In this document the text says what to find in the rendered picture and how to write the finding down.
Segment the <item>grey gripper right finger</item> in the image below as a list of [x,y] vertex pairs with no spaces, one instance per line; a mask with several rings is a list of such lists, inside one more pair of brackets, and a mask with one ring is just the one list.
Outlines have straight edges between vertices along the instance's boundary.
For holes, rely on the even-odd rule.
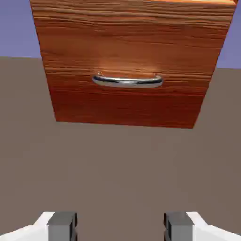
[[208,225],[196,211],[165,212],[163,241],[241,241],[241,235]]

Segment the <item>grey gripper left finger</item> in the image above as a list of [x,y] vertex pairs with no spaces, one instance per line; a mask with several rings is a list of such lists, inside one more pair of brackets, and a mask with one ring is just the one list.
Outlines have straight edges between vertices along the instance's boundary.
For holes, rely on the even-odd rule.
[[0,235],[0,241],[78,241],[77,212],[45,211],[32,225]]

